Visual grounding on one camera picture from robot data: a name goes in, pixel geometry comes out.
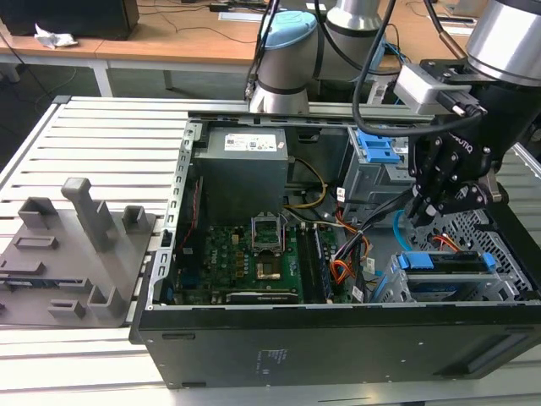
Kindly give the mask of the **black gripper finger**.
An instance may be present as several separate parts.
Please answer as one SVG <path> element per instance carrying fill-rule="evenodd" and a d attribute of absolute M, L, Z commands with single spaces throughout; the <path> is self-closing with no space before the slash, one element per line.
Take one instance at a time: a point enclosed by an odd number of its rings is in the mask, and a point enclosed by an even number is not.
<path fill-rule="evenodd" d="M 459 158 L 442 135 L 420 136 L 408 152 L 409 169 L 415 181 L 407 218 L 412 225 L 429 225 L 445 204 L 445 187 Z"/>
<path fill-rule="evenodd" d="M 495 172 L 464 182 L 451 181 L 432 204 L 440 215 L 480 210 L 493 204 L 507 204 L 508 193 L 498 182 Z"/>

